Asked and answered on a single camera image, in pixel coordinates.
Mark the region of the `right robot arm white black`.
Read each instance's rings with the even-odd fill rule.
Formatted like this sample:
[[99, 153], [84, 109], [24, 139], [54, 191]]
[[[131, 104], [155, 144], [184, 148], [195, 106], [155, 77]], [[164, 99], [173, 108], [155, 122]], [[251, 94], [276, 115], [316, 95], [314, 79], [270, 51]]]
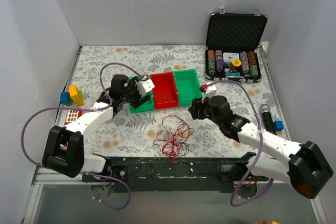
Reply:
[[250, 120], [234, 114], [224, 96], [195, 98], [188, 109], [194, 120], [209, 119], [236, 142], [258, 148], [258, 154], [238, 166], [238, 176], [251, 180], [263, 176], [290, 184], [300, 195], [314, 199], [334, 172], [320, 147], [297, 143], [260, 130]]

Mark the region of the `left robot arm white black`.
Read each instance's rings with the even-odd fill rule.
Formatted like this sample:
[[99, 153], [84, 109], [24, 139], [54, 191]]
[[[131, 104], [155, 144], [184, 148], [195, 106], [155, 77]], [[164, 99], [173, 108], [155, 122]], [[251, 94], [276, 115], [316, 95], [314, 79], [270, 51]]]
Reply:
[[100, 182], [111, 178], [112, 170], [107, 158], [98, 154], [86, 154], [84, 141], [102, 124], [119, 113], [124, 104], [138, 108], [150, 100], [155, 85], [149, 78], [115, 75], [111, 86], [105, 89], [89, 112], [73, 122], [50, 129], [42, 165], [70, 178], [79, 173], [92, 172]]

